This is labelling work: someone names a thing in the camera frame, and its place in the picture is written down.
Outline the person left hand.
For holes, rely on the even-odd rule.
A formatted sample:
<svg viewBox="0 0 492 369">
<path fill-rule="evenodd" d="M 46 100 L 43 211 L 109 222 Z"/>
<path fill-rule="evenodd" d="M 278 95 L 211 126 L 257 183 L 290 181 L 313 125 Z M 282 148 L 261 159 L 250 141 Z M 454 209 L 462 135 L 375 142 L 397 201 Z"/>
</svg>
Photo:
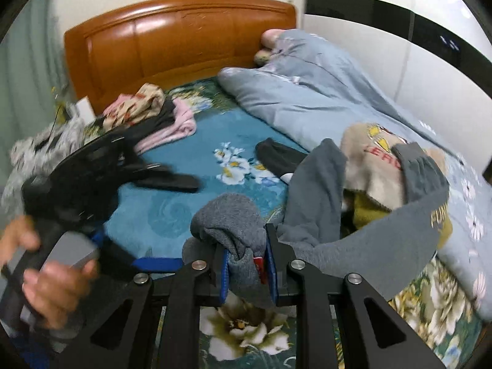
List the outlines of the person left hand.
<svg viewBox="0 0 492 369">
<path fill-rule="evenodd" d="M 12 260 L 18 248 L 36 251 L 40 239 L 30 216 L 19 216 L 5 227 L 1 235 L 1 264 Z M 27 269 L 23 274 L 22 292 L 35 311 L 43 317 L 43 326 L 60 330 L 88 296 L 98 277 L 98 263 L 91 260 L 81 268 L 60 262 L 48 262 L 42 270 Z"/>
</svg>

